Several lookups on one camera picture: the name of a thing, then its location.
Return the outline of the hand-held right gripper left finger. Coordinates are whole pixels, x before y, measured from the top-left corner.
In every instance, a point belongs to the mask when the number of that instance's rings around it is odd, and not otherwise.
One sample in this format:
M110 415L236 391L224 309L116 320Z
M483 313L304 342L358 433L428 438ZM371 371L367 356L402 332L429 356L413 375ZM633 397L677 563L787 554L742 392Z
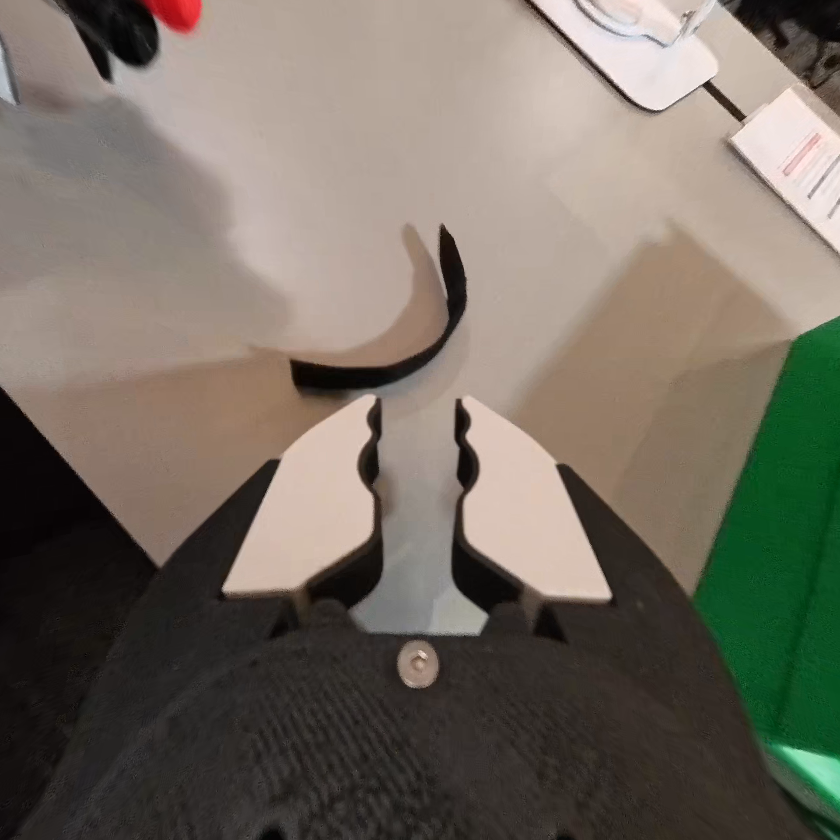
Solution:
M296 609L348 610L384 570L382 399L364 394L311 427L281 456L223 584L226 600L286 597Z

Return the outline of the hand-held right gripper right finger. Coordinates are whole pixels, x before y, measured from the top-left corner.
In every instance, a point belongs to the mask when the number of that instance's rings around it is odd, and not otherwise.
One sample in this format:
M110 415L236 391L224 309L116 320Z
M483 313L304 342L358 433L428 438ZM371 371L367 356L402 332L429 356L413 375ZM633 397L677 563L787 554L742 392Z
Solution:
M607 604L614 593L555 457L474 397L457 401L458 590L477 606Z

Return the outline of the black dry erase marker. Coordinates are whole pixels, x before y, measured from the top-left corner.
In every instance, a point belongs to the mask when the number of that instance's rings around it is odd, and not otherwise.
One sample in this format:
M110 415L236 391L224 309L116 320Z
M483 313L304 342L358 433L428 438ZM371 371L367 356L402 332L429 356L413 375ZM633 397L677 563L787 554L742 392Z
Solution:
M115 81L112 57L149 66L159 52L154 14L141 1L57 1L71 20L100 78Z

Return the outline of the red dry erase marker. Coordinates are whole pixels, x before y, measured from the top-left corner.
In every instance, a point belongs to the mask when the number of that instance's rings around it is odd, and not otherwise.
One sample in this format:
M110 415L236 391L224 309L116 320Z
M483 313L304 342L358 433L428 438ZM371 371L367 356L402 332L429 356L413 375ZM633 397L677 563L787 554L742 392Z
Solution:
M201 21L204 1L143 1L155 20L177 33L191 33Z

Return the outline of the green cloth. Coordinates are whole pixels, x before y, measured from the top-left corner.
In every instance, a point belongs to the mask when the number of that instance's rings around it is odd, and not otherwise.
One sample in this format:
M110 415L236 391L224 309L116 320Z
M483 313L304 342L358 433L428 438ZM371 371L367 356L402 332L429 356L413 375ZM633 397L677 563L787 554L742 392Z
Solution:
M839 319L791 343L695 604L776 779L839 838Z

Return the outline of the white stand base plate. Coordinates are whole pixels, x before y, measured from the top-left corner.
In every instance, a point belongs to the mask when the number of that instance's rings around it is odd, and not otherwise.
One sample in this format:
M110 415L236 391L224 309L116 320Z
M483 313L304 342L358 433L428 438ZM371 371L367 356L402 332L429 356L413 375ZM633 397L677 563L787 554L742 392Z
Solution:
M653 3L654 14L666 23L679 24L685 11L677 16L666 1ZM644 111L659 114L669 109L712 81L719 70L718 57L699 37L699 29L682 44L664 49L651 40L605 31L579 11L575 1L532 1L532 5L604 79Z

